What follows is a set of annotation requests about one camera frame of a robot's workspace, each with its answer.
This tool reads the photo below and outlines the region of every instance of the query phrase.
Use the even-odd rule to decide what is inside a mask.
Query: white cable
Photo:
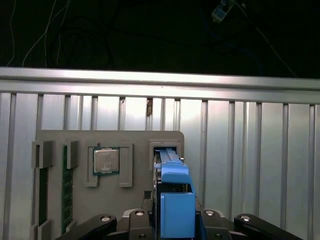
[[[68,1],[66,3],[66,5],[60,10],[58,11],[58,13],[56,15],[54,15],[54,17],[52,18],[52,20],[50,21],[49,25],[55,20],[55,18],[68,6],[68,3],[70,1]],[[23,61],[22,61],[22,67],[25,65],[26,59],[29,56],[29,54],[31,53],[31,51],[34,49],[34,47],[38,44],[38,42],[45,36],[46,31],[43,32],[43,34],[39,37],[39,39],[33,44],[33,46],[30,48],[30,50],[27,52],[27,54],[25,55]]]
[[[14,18],[14,15],[16,12],[16,5],[17,5],[17,0],[14,0],[13,10],[12,10],[12,14],[10,17],[10,29],[11,29],[11,37],[12,37],[12,57],[11,57],[10,61],[8,62],[8,64],[6,65],[7,67],[12,63],[12,61],[14,60],[15,55],[16,55],[15,35],[14,35],[14,29],[12,27],[12,19]]]
[[[267,42],[267,44],[269,44],[270,48],[272,49],[272,51],[275,53],[275,55],[278,57],[278,59],[286,66],[286,68],[292,73],[293,76],[295,76],[296,78],[298,77],[297,74],[288,66],[288,64],[282,59],[282,57],[277,53],[276,49],[272,46],[272,44],[269,42],[269,40],[267,39],[267,37],[263,34],[262,31],[260,31],[260,29],[252,23],[252,21],[249,19],[248,15],[246,14],[246,12],[243,10],[243,8],[238,4],[235,3],[238,8],[240,8],[240,10],[242,11],[242,13],[246,16],[246,18],[249,20],[249,22],[255,27],[255,29],[260,33],[260,35],[264,38],[264,40]]]
[[[61,26],[64,24],[65,22],[65,18],[66,18],[66,15],[67,15],[67,12],[68,12],[68,8],[69,8],[69,5],[71,3],[71,0],[68,1],[67,3],[67,6],[66,6],[66,10],[64,12],[64,15],[63,15],[63,19],[62,19],[62,22],[61,22]],[[56,66],[59,67],[59,56],[60,56],[60,48],[61,48],[61,36],[60,36],[60,33],[59,33],[59,45],[58,45],[58,52],[56,54]]]
[[[50,13],[50,16],[49,16],[48,24],[46,25],[46,28],[45,28],[45,34],[44,34],[44,67],[45,68],[47,68],[47,32],[48,32],[48,28],[49,28],[49,25],[50,25],[52,13],[54,12],[56,3],[57,3],[57,0],[54,0],[54,3],[52,5],[52,9],[51,9],[51,13]]]

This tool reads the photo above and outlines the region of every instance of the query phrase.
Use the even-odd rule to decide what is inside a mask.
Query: green circuit board
[[[65,234],[73,218],[73,170],[67,169],[68,148],[66,145],[63,146],[62,154],[61,234]]]

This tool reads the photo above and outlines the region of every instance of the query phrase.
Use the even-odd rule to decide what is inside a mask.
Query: gray plastic mount
[[[53,240],[62,233],[63,146],[66,145],[67,169],[72,169],[73,182],[72,222],[66,227],[67,231],[101,213],[114,215],[119,220],[124,211],[140,208],[144,191],[151,191],[153,187],[154,148],[175,147],[184,157],[184,136],[179,131],[38,131],[32,144],[32,167],[48,170],[47,220],[41,226],[32,221],[32,240]],[[93,149],[98,146],[119,148],[119,172],[93,174]],[[36,178],[37,175],[34,193],[39,194]],[[39,198],[34,197],[33,219],[37,218],[37,209]]]

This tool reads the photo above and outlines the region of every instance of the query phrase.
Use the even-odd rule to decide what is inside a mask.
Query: black background
[[[0,65],[5,66],[13,50],[9,23],[14,1],[1,2]],[[16,0],[12,21],[15,58],[11,67],[22,66],[26,53],[45,31],[53,2]],[[70,37],[68,31],[63,32],[59,68],[293,77],[255,30],[254,26],[257,26],[300,78],[320,78],[317,2],[246,0],[245,3],[253,24],[236,6],[222,23],[213,24],[210,12],[217,4],[215,0],[71,0],[66,21],[82,16],[101,29],[96,30],[87,20],[71,21],[68,26],[80,31],[95,31],[99,40],[86,38],[75,44],[75,37]],[[53,15],[65,4],[66,0],[57,0]],[[57,39],[63,14],[64,11],[47,32],[49,68],[57,68],[58,42],[53,42]],[[228,41],[242,50],[221,44],[222,41],[208,45],[209,34],[203,19],[215,36],[228,38],[238,33]],[[215,41],[217,39],[210,38],[211,43]],[[259,71],[252,55],[263,65],[263,72]],[[45,67],[44,38],[28,56],[25,67]]]

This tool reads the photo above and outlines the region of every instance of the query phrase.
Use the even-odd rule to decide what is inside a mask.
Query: corrugated metal wall
[[[31,142],[43,130],[175,130],[206,208],[320,239],[320,105],[2,93],[3,239],[28,239]]]

